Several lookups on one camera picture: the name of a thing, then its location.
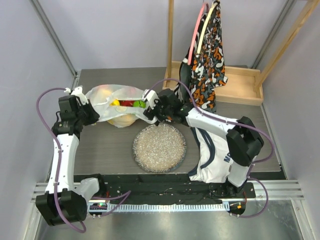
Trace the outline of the green fake watermelon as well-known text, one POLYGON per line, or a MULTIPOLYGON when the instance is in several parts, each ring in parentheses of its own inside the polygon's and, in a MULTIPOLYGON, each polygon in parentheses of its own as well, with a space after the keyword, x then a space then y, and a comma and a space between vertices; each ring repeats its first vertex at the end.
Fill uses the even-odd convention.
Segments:
POLYGON ((134 108, 145 108, 146 107, 146 103, 142 100, 136 100, 133 102, 133 105, 132 105, 134 108))

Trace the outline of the red fake dragon fruit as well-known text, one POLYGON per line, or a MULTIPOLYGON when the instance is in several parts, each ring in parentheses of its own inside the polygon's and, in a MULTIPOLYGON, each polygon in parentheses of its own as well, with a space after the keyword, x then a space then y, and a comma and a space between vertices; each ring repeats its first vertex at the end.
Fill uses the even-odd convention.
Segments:
POLYGON ((120 100, 120 106, 122 107, 133 107, 134 106, 134 100, 120 100))

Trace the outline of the yellow fake bell pepper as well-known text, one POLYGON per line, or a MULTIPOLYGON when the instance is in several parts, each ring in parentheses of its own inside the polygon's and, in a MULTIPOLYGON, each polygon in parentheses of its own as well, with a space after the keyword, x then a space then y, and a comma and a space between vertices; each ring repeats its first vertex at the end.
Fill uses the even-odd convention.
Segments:
POLYGON ((111 106, 120 106, 121 104, 120 104, 119 100, 115 99, 110 105, 111 106))

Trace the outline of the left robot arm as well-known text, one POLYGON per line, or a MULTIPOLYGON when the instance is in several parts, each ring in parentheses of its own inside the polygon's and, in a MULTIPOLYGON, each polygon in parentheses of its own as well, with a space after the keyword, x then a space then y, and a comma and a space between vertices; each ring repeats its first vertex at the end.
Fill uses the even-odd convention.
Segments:
POLYGON ((98 121, 89 100, 66 95, 60 97, 59 119, 49 132, 53 135, 54 154, 51 173, 44 194, 38 195, 35 204, 50 226, 86 219, 89 200, 106 196, 107 187, 101 174, 92 174, 78 186, 74 184, 75 157, 83 127, 98 121))

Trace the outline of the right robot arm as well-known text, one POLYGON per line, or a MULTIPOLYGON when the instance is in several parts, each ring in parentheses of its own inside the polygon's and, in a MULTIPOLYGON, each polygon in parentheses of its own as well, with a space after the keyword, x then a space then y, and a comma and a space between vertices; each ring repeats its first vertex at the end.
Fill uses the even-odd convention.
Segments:
POLYGON ((160 93, 147 89, 142 100, 148 119, 190 127, 200 151, 197 166, 188 173, 191 181, 226 184, 226 193, 233 198, 243 193, 251 164, 264 146, 249 118, 225 118, 182 103, 168 88, 160 93))

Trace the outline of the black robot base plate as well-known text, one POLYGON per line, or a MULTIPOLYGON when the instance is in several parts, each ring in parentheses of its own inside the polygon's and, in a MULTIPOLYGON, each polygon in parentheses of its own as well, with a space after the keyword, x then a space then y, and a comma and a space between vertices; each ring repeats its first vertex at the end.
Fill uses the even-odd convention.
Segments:
POLYGON ((105 174, 102 178, 105 190, 98 196, 112 198, 131 191, 124 202, 128 205, 204 205, 256 197, 250 182, 236 192, 225 183, 191 181, 186 173, 105 174))

